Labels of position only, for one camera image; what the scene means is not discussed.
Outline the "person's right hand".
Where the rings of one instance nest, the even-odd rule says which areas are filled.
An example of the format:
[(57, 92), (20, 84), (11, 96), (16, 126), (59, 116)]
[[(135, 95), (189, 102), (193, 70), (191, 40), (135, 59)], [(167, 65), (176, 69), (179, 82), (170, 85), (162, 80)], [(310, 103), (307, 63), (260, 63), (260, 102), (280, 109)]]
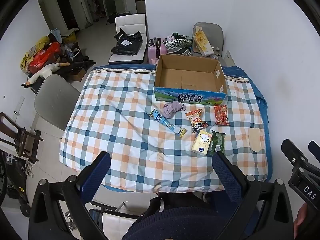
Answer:
[(294, 239), (310, 239), (313, 231), (313, 220), (316, 213), (312, 207), (304, 203), (297, 213), (297, 217), (293, 223)]

